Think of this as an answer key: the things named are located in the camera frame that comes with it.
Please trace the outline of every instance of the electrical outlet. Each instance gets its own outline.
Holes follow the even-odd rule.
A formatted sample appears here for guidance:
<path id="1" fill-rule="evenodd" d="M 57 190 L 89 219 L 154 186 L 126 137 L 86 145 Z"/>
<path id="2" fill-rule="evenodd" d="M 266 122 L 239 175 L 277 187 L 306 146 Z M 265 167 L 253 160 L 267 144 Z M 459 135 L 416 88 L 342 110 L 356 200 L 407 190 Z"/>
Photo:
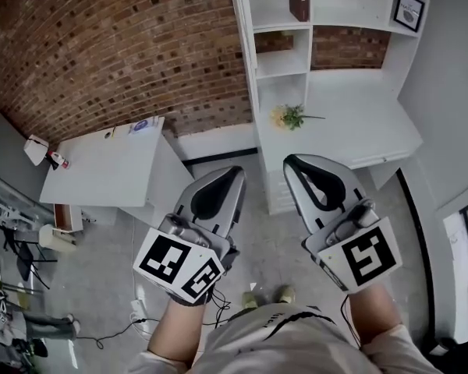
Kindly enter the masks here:
<path id="1" fill-rule="evenodd" d="M 144 308 L 144 303 L 140 299 L 136 299 L 131 302 L 132 305 L 132 320 L 141 320 L 146 319 L 146 309 Z"/>

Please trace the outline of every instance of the small bottle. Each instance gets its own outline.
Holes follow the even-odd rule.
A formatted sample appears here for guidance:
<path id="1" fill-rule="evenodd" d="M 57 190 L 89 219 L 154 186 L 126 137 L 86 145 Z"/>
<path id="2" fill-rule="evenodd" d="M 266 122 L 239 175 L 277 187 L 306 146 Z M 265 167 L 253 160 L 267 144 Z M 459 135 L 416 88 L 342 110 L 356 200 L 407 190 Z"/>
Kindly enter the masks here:
<path id="1" fill-rule="evenodd" d="M 52 158 L 52 160 L 57 163 L 59 166 L 67 169 L 69 168 L 69 162 L 64 159 L 64 157 L 60 153 L 56 153 L 54 151 L 48 151 L 48 155 Z"/>

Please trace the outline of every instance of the brick wall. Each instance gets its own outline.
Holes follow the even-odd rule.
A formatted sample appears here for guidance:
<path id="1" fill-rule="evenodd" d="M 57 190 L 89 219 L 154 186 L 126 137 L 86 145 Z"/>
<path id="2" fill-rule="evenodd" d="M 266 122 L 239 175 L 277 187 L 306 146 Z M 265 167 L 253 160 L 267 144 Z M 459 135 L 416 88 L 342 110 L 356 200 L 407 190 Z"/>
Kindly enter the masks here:
<path id="1" fill-rule="evenodd" d="M 50 142 L 251 120 L 232 0 L 0 0 L 0 110 Z"/>
<path id="2" fill-rule="evenodd" d="M 380 69 L 390 32 L 346 26 L 314 26 L 311 70 Z"/>
<path id="3" fill-rule="evenodd" d="M 293 35 L 282 31 L 263 32 L 255 34 L 255 49 L 257 53 L 284 51 L 293 48 Z"/>

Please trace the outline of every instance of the white baseboard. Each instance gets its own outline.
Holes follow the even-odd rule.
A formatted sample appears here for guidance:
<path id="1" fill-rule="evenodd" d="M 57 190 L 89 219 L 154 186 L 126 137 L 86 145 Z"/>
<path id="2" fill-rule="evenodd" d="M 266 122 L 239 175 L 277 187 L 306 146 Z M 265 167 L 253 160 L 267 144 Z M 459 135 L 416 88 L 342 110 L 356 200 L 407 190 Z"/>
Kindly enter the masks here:
<path id="1" fill-rule="evenodd" d="M 167 140 L 182 161 L 257 147 L 253 123 L 225 126 Z"/>

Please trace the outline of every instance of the white shirt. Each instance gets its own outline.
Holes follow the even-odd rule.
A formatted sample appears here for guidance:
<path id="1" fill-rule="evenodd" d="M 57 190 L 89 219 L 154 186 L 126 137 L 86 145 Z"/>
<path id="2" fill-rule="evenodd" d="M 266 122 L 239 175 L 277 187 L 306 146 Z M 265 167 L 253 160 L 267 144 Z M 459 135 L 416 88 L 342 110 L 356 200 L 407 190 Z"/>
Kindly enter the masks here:
<path id="1" fill-rule="evenodd" d="M 339 328 L 313 309 L 294 305 L 262 306 L 213 331 L 205 351 L 186 365 L 140 353 L 129 374 L 435 374 L 407 329 L 399 325 L 355 348 Z"/>

